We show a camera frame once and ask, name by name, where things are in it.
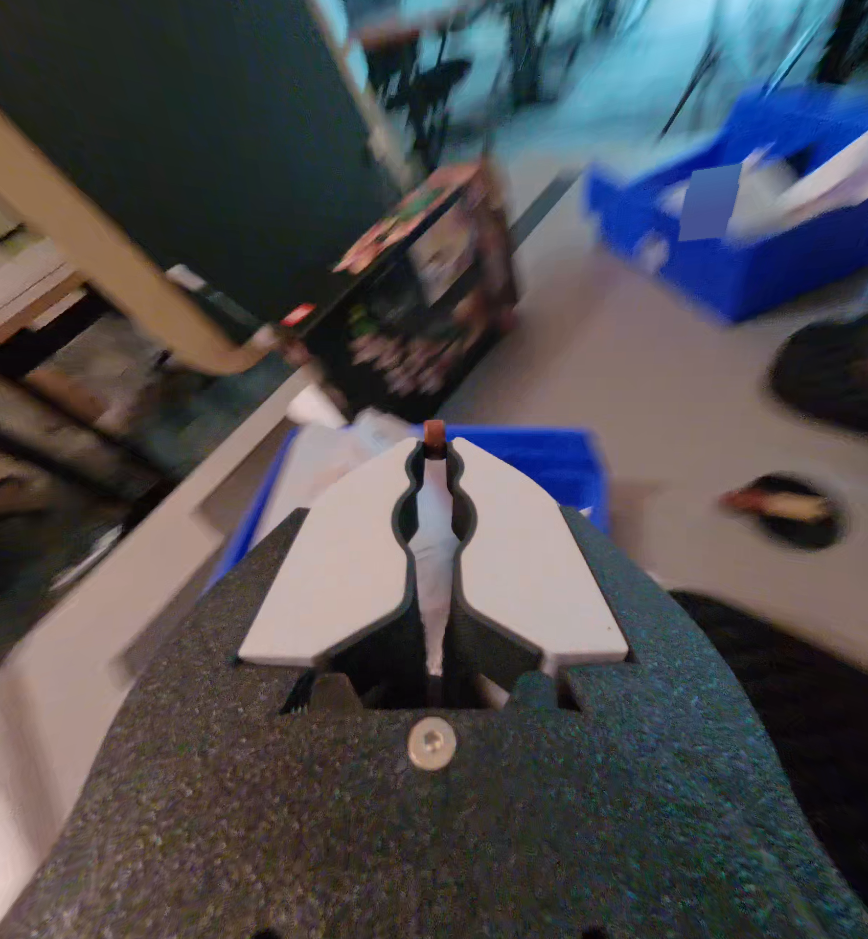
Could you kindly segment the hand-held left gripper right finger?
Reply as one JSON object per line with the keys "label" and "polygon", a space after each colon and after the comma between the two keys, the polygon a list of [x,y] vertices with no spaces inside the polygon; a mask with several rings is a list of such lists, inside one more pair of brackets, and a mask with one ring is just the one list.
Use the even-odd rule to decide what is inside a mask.
{"label": "hand-held left gripper right finger", "polygon": [[458,539],[451,627],[474,673],[622,663],[630,652],[563,507],[463,437],[447,444]]}

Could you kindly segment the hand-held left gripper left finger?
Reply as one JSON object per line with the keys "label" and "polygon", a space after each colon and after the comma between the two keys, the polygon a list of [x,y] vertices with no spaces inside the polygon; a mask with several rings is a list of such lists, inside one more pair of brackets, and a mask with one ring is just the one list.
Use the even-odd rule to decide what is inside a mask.
{"label": "hand-held left gripper left finger", "polygon": [[330,485],[304,513],[240,645],[240,660],[315,667],[411,599],[408,542],[397,513],[413,506],[422,441],[400,440]]}

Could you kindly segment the torn white paper bag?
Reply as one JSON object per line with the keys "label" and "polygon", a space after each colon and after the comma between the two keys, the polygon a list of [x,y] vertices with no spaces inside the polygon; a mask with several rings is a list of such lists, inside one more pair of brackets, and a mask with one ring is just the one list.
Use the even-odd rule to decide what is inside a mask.
{"label": "torn white paper bag", "polygon": [[[278,473],[263,520],[260,541],[297,508],[313,500],[347,473],[407,438],[419,438],[421,429],[400,419],[369,410],[354,425],[330,428],[303,425],[290,444]],[[451,528],[452,499],[441,462],[428,464],[417,497],[418,530],[409,546],[415,558],[421,618],[425,628],[428,672],[442,674],[442,642],[448,621],[453,558],[458,539]]]}

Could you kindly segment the blue plastic bin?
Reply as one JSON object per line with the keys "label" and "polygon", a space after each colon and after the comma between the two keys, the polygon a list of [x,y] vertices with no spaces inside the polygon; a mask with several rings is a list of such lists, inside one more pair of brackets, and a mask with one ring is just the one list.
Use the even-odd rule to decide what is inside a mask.
{"label": "blue plastic bin", "polygon": [[740,323],[868,267],[868,195],[769,233],[683,240],[666,202],[698,171],[740,165],[760,151],[762,168],[798,172],[798,182],[868,135],[868,93],[795,86],[749,90],[716,136],[685,156],[630,180],[588,170],[586,211],[604,245],[714,313]]}
{"label": "blue plastic bin", "polygon": [[[580,510],[601,532],[609,533],[609,473],[589,431],[449,424],[445,427],[445,438],[469,440],[532,479],[559,504]],[[347,440],[347,431],[320,425],[295,426],[287,432],[206,581],[205,591],[215,586],[289,512],[301,507],[294,496],[287,508],[277,504],[282,494],[290,495],[293,472],[302,467],[305,458],[311,454],[317,469],[325,468],[330,446]]]}

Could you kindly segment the round black lego assembly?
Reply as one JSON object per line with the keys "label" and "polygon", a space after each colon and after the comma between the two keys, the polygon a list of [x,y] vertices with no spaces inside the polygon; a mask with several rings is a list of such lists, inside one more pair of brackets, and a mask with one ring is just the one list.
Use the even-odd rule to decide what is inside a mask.
{"label": "round black lego assembly", "polygon": [[806,552],[837,545],[847,530],[845,512],[836,500],[788,473],[758,476],[724,492],[718,505],[771,540]]}

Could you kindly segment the black orchid lego box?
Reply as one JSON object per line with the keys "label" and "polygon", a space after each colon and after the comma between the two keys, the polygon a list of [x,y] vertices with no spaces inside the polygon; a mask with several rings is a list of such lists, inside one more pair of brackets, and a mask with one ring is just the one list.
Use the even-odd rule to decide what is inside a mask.
{"label": "black orchid lego box", "polygon": [[488,157],[444,165],[366,229],[279,323],[348,418],[434,418],[514,325],[502,182]]}

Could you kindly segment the black mesh cushion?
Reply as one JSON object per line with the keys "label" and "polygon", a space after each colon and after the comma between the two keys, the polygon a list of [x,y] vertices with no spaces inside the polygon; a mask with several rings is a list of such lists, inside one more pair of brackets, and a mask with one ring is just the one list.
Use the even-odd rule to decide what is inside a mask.
{"label": "black mesh cushion", "polygon": [[745,689],[816,837],[868,908],[868,673],[719,599],[670,594]]}
{"label": "black mesh cushion", "polygon": [[868,437],[868,313],[791,335],[769,366],[768,387],[795,414]]}

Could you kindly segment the heap of white paper bags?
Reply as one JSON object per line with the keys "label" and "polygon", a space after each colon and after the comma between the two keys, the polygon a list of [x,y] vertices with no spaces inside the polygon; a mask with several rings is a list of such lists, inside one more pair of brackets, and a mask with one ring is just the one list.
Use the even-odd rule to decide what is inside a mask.
{"label": "heap of white paper bags", "polygon": [[667,187],[660,207],[679,219],[679,241],[757,241],[868,199],[868,132],[804,175],[770,150]]}

